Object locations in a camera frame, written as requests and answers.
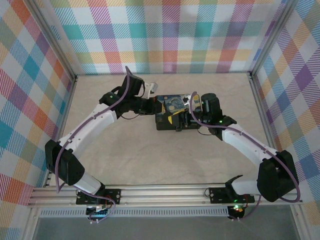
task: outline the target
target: black joint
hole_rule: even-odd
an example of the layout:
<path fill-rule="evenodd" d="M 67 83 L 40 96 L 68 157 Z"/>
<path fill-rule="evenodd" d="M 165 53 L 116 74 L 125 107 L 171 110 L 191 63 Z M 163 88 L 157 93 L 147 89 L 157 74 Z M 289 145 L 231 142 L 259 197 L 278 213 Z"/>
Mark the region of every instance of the black joint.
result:
<path fill-rule="evenodd" d="M 220 118 L 220 120 L 218 120 L 217 122 L 211 124 L 211 125 L 218 125 L 218 126 L 225 126 L 228 127 L 232 124 L 237 124 L 237 121 L 234 120 L 233 118 L 229 117 L 229 116 L 223 116 L 222 118 Z M 218 139 L 220 139 L 221 141 L 223 141 L 222 139 L 222 132 L 225 130 L 225 128 L 209 128 L 209 132 L 212 135 L 215 135 Z"/>
<path fill-rule="evenodd" d="M 299 184 L 295 163 L 292 155 L 283 150 L 277 152 L 276 157 L 290 170 Z M 273 157 L 264 159 L 259 165 L 257 188 L 261 195 L 269 202 L 274 202 L 295 189 L 295 184 L 287 171 Z"/>
<path fill-rule="evenodd" d="M 53 140 L 49 140 L 45 146 L 46 167 L 52 173 L 55 172 L 56 160 L 62 146 Z M 64 149 L 58 165 L 58 175 L 68 185 L 76 184 L 84 175 L 85 168 L 79 162 L 72 150 Z"/>
<path fill-rule="evenodd" d="M 245 216 L 246 210 L 243 209 L 242 211 L 237 211 L 233 206 L 228 206 L 228 219 L 234 220 L 234 219 L 242 219 Z"/>
<path fill-rule="evenodd" d="M 214 93 L 207 93 L 201 96 L 202 112 L 210 122 L 218 122 L 222 117 L 222 110 L 220 108 L 220 101 Z"/>
<path fill-rule="evenodd" d="M 112 104 L 114 104 L 119 99 L 120 99 L 120 97 L 117 94 L 115 94 L 114 92 L 110 91 L 110 92 L 107 92 L 106 94 L 104 94 L 102 96 L 102 98 L 99 99 L 99 104 L 105 104 L 107 106 L 111 106 Z"/>
<path fill-rule="evenodd" d="M 129 99 L 133 96 L 137 96 L 139 94 L 142 84 L 144 84 L 144 81 L 138 76 L 130 74 L 129 78 L 130 78 L 129 89 L 127 94 L 125 95 L 126 99 Z M 118 89 L 117 95 L 119 97 L 121 97 L 125 93 L 126 87 L 127 87 L 127 76 L 124 77 L 122 86 Z"/>
<path fill-rule="evenodd" d="M 103 198 L 97 198 L 93 196 L 88 196 L 82 191 L 77 192 L 77 199 L 75 204 L 76 205 L 105 205 L 105 204 L 112 204 L 111 201 L 108 201 Z M 116 205 L 120 204 L 121 200 L 121 189 L 106 189 L 105 185 L 101 183 L 101 187 L 99 190 L 94 194 L 95 196 L 105 197 L 112 199 Z"/>
<path fill-rule="evenodd" d="M 238 176 L 235 176 L 233 178 L 231 178 L 230 180 L 228 180 L 226 183 L 225 183 L 225 191 L 226 191 L 226 194 L 228 195 L 228 197 L 230 198 L 230 200 L 234 201 L 234 200 L 237 200 L 239 198 L 239 195 L 236 194 L 234 188 L 232 187 L 232 183 L 234 180 L 242 177 L 243 175 L 238 175 Z"/>

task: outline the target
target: wire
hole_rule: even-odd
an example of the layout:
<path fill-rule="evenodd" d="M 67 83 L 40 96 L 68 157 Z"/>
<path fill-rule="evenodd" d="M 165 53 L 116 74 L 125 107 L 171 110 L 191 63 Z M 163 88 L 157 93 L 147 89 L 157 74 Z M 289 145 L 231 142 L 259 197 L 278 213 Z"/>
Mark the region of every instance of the wire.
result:
<path fill-rule="evenodd" d="M 145 85 L 145 82 L 143 82 L 142 86 L 143 86 L 143 93 L 142 93 L 142 95 L 141 95 L 141 96 L 139 96 L 139 98 L 143 97 L 143 96 L 145 95 L 145 92 L 146 92 L 146 85 Z"/>
<path fill-rule="evenodd" d="M 111 202 L 110 207 L 108 207 L 108 202 L 107 202 L 107 201 L 108 201 L 108 200 L 105 200 L 105 205 L 106 205 L 106 207 L 107 207 L 108 209 L 110 209 L 110 208 L 112 207 L 113 203 Z"/>
<path fill-rule="evenodd" d="M 293 181 L 293 184 L 294 184 L 294 187 L 296 189 L 296 199 L 295 200 L 289 200 L 289 199 L 285 199 L 283 197 L 280 197 L 281 200 L 285 201 L 285 202 L 288 202 L 288 203 L 297 203 L 300 201 L 300 197 L 301 197 L 301 192 L 300 192 L 300 188 L 299 188 L 299 184 L 297 182 L 297 180 L 295 179 L 294 175 L 292 174 L 292 172 L 289 170 L 289 168 L 276 156 L 274 155 L 272 152 L 270 152 L 268 149 L 266 149 L 264 146 L 262 146 L 260 143 L 258 143 L 256 140 L 254 140 L 251 136 L 247 135 L 245 132 L 242 132 L 236 128 L 233 128 L 233 127 L 229 127 L 229 126 L 221 126 L 221 125 L 209 125 L 209 124 L 205 124 L 201 121 L 199 121 L 194 112 L 192 111 L 192 101 L 193 101 L 193 98 L 194 96 L 197 94 L 196 91 L 194 91 L 192 94 L 191 94 L 191 97 L 190 97 L 190 113 L 191 113 L 191 116 L 193 118 L 193 120 L 198 123 L 199 125 L 201 126 L 204 126 L 204 127 L 207 127 L 207 128 L 221 128 L 221 129 L 228 129 L 228 130 L 231 130 L 231 131 L 234 131 L 238 134 L 241 134 L 242 136 L 244 136 L 246 139 L 248 139 L 250 142 L 252 142 L 253 144 L 255 144 L 257 147 L 261 148 L 264 152 L 266 152 L 267 154 L 269 154 L 271 157 L 273 157 L 283 168 L 284 170 L 288 173 L 288 175 L 290 176 L 291 180 Z"/>
<path fill-rule="evenodd" d="M 123 119 L 126 119 L 126 120 L 131 120 L 131 119 L 135 119 L 135 118 L 137 118 L 137 117 L 139 117 L 140 116 L 140 114 L 138 114 L 137 116 L 134 116 L 134 117 L 132 117 L 132 118 L 126 118 L 126 117 L 124 117 L 124 116 L 120 116 L 121 118 L 123 118 Z"/>
<path fill-rule="evenodd" d="M 200 133 L 201 135 L 204 135 L 204 136 L 212 136 L 212 134 L 204 134 L 202 132 L 199 131 L 199 129 L 196 129 L 198 131 L 198 133 Z"/>
<path fill-rule="evenodd" d="M 206 192 L 207 192 L 208 189 L 209 189 L 209 187 L 207 187 L 207 188 L 204 190 L 204 195 L 205 195 L 207 198 L 210 198 L 210 197 L 206 194 Z"/>
<path fill-rule="evenodd" d="M 259 195 L 258 202 L 257 202 L 256 205 L 254 206 L 254 208 L 252 209 L 252 211 L 249 212 L 247 215 L 245 215 L 242 219 L 245 219 L 245 218 L 249 217 L 251 214 L 253 214 L 253 213 L 257 210 L 257 208 L 258 208 L 258 206 L 259 206 L 259 204 L 260 204 L 260 201 L 261 201 L 261 195 Z"/>
<path fill-rule="evenodd" d="M 248 200 L 247 194 L 245 194 L 245 195 L 244 195 L 244 198 L 245 198 L 245 201 L 246 201 L 245 208 L 247 208 L 247 207 L 248 207 L 248 203 L 249 203 L 249 200 Z"/>
<path fill-rule="evenodd" d="M 105 220 L 106 218 L 108 218 L 109 215 L 112 214 L 112 213 L 115 211 L 115 209 L 116 209 L 116 202 L 115 202 L 112 198 L 105 197 L 105 196 L 93 195 L 93 194 L 91 194 L 91 193 L 89 193 L 89 192 L 87 192 L 87 191 L 84 191 L 84 190 L 78 188 L 77 186 L 74 186 L 74 187 L 75 187 L 78 191 L 81 191 L 81 192 L 83 192 L 84 194 L 86 194 L 86 195 L 88 195 L 88 196 L 90 196 L 90 197 L 97 198 L 97 199 L 104 199 L 104 200 L 106 200 L 106 201 L 112 202 L 113 208 L 111 208 L 111 210 L 108 211 L 108 214 L 107 214 L 106 216 L 104 216 L 103 218 L 101 218 L 101 219 L 99 219 L 99 220 L 97 219 L 97 220 L 95 221 L 97 224 L 100 223 L 101 221 Z M 89 220 L 90 220 L 91 223 L 94 223 L 94 221 L 91 219 L 92 214 L 94 214 L 94 212 L 91 213 L 91 214 L 89 214 Z"/>

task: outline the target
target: colorful plaid backdrop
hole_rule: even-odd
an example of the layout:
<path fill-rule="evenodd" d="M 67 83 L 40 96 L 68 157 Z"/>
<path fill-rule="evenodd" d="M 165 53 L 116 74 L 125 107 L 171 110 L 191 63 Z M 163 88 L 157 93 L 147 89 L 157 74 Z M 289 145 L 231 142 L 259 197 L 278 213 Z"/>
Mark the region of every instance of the colorful plaid backdrop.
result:
<path fill-rule="evenodd" d="M 37 0 L 79 74 L 247 72 L 287 0 Z"/>
<path fill-rule="evenodd" d="M 0 239 L 15 240 L 45 173 L 71 80 L 22 0 L 0 0 Z"/>
<path fill-rule="evenodd" d="M 293 154 L 302 199 L 320 236 L 320 0 L 300 0 L 258 73 L 274 140 Z"/>

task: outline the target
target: vent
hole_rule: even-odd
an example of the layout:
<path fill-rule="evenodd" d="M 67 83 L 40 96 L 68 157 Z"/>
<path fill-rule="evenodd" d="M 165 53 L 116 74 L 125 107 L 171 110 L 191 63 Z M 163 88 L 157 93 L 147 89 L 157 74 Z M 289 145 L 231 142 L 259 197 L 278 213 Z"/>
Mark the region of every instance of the vent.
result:
<path fill-rule="evenodd" d="M 227 206 L 210 207 L 117 207 L 110 217 L 226 217 Z M 86 209 L 43 208 L 40 218 L 79 218 L 86 217 Z"/>
<path fill-rule="evenodd" d="M 113 217 L 225 217 L 228 207 L 123 207 L 116 208 Z"/>
<path fill-rule="evenodd" d="M 40 218 L 80 218 L 86 216 L 85 207 L 69 208 L 43 208 L 40 212 Z"/>

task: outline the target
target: metal frame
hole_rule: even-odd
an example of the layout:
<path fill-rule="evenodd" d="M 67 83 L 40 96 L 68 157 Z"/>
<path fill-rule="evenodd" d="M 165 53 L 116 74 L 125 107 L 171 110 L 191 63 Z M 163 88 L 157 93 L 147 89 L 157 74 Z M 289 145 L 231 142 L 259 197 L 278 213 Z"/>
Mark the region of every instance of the metal frame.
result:
<path fill-rule="evenodd" d="M 32 15 L 35 17 L 37 23 L 40 25 L 41 30 L 46 36 L 48 42 L 53 48 L 54 52 L 57 54 L 58 59 L 61 61 L 63 67 L 68 71 L 69 76 L 74 79 L 74 84 L 71 89 L 70 97 L 66 107 L 66 111 L 61 123 L 58 138 L 61 138 L 65 129 L 66 121 L 68 118 L 70 106 L 74 96 L 76 88 L 76 75 L 68 62 L 64 52 L 60 48 L 58 42 L 56 41 L 50 26 L 43 18 L 43 15 L 33 0 L 24 0 Z M 252 73 L 248 75 L 249 83 L 252 89 L 252 93 L 255 99 L 255 103 L 260 115 L 262 126 L 266 135 L 266 139 L 270 147 L 274 148 L 276 146 L 274 139 L 272 137 L 272 131 L 270 124 L 268 122 L 265 111 L 263 110 L 262 100 L 259 96 L 259 92 L 255 82 L 255 76 L 258 70 L 261 68 L 265 62 L 270 50 L 272 49 L 274 43 L 278 39 L 278 36 L 283 29 L 285 23 L 289 19 L 291 12 L 294 10 L 298 0 L 288 1 L 286 7 L 284 8 L 281 17 L 277 21 L 269 39 L 266 43 L 262 53 L 254 66 Z M 35 188 L 34 192 L 29 201 L 30 215 L 26 228 L 24 230 L 22 239 L 32 239 L 36 230 L 38 219 L 43 215 L 43 210 L 46 209 L 64 209 L 64 210 L 75 210 L 84 209 L 85 206 L 76 205 L 76 190 L 72 186 L 65 186 L 59 194 L 56 193 L 55 186 L 49 186 L 47 184 L 48 177 L 50 176 L 49 171 L 47 171 L 47 177 L 44 180 L 43 187 Z M 204 195 L 207 188 L 221 188 L 224 187 L 224 183 L 204 183 L 204 184 L 163 184 L 163 185 L 111 185 L 107 186 L 109 189 L 121 189 L 121 201 L 120 205 L 117 205 L 117 209 L 141 209 L 148 207 L 157 209 L 170 208 L 223 208 L 230 206 L 230 204 L 211 204 L 210 199 Z M 288 199 L 294 199 L 296 194 L 287 194 L 285 196 Z M 260 205 L 287 205 L 287 202 L 282 200 L 277 200 L 276 202 L 268 202 L 264 198 L 261 199 Z M 301 239 L 312 239 L 308 224 L 306 221 L 306 215 L 304 209 L 299 203 L 291 204 L 291 210 L 293 213 L 294 220 L 297 225 L 298 233 Z"/>
<path fill-rule="evenodd" d="M 282 13 L 280 14 L 279 19 L 276 21 L 268 40 L 262 49 L 253 69 L 252 69 L 252 75 L 256 76 L 259 69 L 262 67 L 262 65 L 265 63 L 271 49 L 275 45 L 276 41 L 278 40 L 279 35 L 281 34 L 282 29 L 286 25 L 287 21 L 289 20 L 291 13 L 295 9 L 296 5 L 298 4 L 299 0 L 288 0 Z"/>
<path fill-rule="evenodd" d="M 45 36 L 49 45 L 51 46 L 57 58 L 61 62 L 63 68 L 68 73 L 70 79 L 75 80 L 77 78 L 77 75 L 75 74 L 73 68 L 71 67 L 71 64 L 69 63 L 64 51 L 61 49 L 60 45 L 58 44 L 57 39 L 51 30 L 51 27 L 49 26 L 43 14 L 41 13 L 41 10 L 39 9 L 38 5 L 33 0 L 23 0 L 23 1 L 27 6 L 27 8 L 29 9 L 29 11 L 31 12 L 32 16 L 34 17 L 36 23 L 39 25 L 43 35 Z"/>
<path fill-rule="evenodd" d="M 204 195 L 207 188 L 224 188 L 224 183 L 211 184 L 161 184 L 161 185 L 108 185 L 108 189 L 121 189 L 121 200 L 117 207 L 212 207 L 233 206 L 231 203 L 211 204 Z M 295 199 L 295 193 L 286 194 L 285 198 Z M 35 188 L 29 201 L 30 208 L 71 208 L 76 205 L 77 195 L 73 186 L 65 186 L 60 193 L 55 186 Z M 277 200 L 269 202 L 261 199 L 261 205 L 287 205 Z"/>

